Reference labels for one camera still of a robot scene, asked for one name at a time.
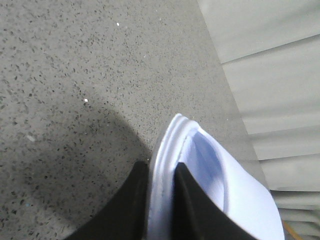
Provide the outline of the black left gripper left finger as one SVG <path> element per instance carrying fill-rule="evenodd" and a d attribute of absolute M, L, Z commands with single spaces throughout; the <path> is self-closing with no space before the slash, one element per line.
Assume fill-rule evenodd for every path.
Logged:
<path fill-rule="evenodd" d="M 148 165 L 138 161 L 121 188 L 67 240 L 141 240 L 144 234 Z"/>

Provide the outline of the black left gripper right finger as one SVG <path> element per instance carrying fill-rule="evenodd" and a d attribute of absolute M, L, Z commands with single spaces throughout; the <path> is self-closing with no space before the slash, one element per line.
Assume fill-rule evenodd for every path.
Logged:
<path fill-rule="evenodd" d="M 205 194 L 184 163 L 174 172 L 173 240 L 253 240 Z"/>

